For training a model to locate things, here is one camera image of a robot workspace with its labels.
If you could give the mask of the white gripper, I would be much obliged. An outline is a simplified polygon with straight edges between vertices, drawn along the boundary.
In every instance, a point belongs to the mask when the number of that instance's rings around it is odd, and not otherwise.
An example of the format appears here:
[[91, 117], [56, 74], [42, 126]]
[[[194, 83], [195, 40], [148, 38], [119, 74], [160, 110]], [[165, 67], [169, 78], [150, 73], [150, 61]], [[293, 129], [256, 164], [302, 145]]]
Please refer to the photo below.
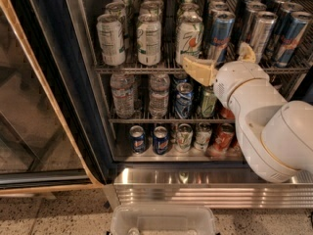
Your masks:
[[215, 96], [228, 108], [231, 95], [241, 85], [256, 79], [269, 80], [269, 75], [259, 65], [254, 64], [255, 62], [254, 51], [247, 43], [242, 42], [238, 61], [227, 63], [220, 70], [216, 68], [213, 60], [197, 59], [194, 56], [185, 56], [182, 68], [203, 86], [211, 86], [214, 83]]

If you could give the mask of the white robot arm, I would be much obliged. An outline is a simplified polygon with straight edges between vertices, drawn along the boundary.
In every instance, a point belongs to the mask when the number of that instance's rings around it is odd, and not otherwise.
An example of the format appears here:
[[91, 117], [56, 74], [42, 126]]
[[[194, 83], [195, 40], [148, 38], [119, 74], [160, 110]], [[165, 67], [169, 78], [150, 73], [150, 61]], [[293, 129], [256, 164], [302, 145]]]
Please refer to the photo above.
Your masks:
[[313, 106], [285, 100], [248, 44], [222, 67], [191, 55], [183, 57], [182, 67], [200, 84], [211, 85], [233, 113], [241, 150], [259, 177], [281, 183], [302, 170], [313, 173]]

